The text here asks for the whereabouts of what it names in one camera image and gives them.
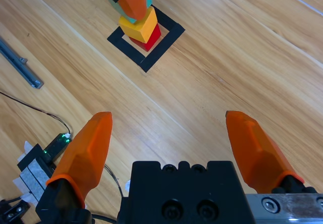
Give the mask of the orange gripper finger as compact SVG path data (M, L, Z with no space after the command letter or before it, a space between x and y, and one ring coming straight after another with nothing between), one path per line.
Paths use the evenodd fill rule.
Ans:
M85 198L100 182L112 127L112 113L98 112L68 144L36 206L41 223L95 222Z
M304 186L278 145L259 123L241 111L227 111L232 152L244 182L258 194L315 193Z

